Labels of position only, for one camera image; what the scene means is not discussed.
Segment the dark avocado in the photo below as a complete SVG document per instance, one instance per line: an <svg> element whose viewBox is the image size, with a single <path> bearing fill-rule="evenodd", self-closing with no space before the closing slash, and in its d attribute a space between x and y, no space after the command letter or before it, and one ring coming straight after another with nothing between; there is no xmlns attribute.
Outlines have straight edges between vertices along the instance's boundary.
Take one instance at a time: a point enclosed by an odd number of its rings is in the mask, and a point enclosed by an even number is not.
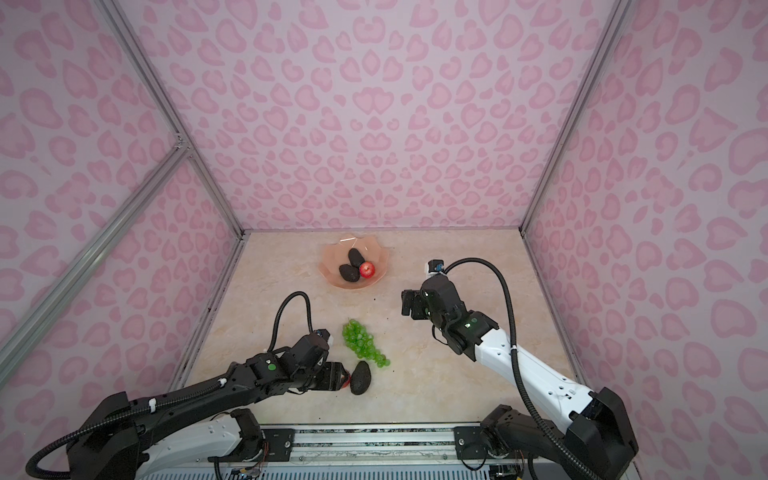
<svg viewBox="0 0 768 480"><path fill-rule="evenodd" d="M341 278L346 282L356 283L361 278L359 268L352 264L342 264L338 270Z"/></svg>
<svg viewBox="0 0 768 480"><path fill-rule="evenodd" d="M356 269L358 269L361 263L366 261L364 256L361 254L361 252L357 248L351 248L348 251L347 256L348 256L349 263Z"/></svg>
<svg viewBox="0 0 768 480"><path fill-rule="evenodd" d="M367 392L372 382L369 364L360 361L350 375L349 388L353 395L360 396Z"/></svg>

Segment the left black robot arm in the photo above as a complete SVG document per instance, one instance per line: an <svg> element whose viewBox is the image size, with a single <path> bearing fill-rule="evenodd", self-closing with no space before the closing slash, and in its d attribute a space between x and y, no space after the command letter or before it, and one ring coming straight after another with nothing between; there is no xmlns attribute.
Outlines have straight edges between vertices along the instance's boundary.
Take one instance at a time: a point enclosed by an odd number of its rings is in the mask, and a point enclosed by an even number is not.
<svg viewBox="0 0 768 480"><path fill-rule="evenodd" d="M263 439L245 407L289 391L338 391L349 382L343 364L328 358L330 339L320 329L292 347L259 353L218 377L159 396L130 400L124 392L113 394L78 430L34 453L25 472L36 479L133 479L149 464L151 447L224 411L240 433L229 452L209 457L253 458Z"/></svg>

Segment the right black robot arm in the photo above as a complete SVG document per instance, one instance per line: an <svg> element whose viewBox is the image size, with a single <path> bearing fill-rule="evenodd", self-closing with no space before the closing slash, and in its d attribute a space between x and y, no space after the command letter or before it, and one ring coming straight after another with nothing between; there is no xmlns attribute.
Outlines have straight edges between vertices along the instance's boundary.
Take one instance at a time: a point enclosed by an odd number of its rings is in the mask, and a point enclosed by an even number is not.
<svg viewBox="0 0 768 480"><path fill-rule="evenodd" d="M403 291L401 313L430 321L454 353L509 381L524 401L523 412L499 405L488 414L470 453L548 459L572 479L619 479L632 463L639 446L623 400L608 388L593 391L513 344L495 320L466 307L447 276L434 274L419 289Z"/></svg>

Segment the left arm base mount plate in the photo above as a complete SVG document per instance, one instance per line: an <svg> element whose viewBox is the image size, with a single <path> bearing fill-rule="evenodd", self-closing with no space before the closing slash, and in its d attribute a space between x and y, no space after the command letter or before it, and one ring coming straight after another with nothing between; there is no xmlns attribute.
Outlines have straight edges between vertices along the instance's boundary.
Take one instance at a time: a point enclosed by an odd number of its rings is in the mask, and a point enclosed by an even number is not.
<svg viewBox="0 0 768 480"><path fill-rule="evenodd" d="M296 430L293 428L266 428L264 436L264 462L286 463L290 461Z"/></svg>

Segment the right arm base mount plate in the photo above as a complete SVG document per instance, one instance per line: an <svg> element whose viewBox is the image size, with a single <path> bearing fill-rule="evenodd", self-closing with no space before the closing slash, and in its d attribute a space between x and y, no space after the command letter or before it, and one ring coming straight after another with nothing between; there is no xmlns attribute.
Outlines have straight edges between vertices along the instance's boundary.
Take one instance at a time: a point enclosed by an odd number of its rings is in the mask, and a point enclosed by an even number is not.
<svg viewBox="0 0 768 480"><path fill-rule="evenodd" d="M452 429L456 457L460 461L488 461L490 444L481 426L457 426Z"/></svg>

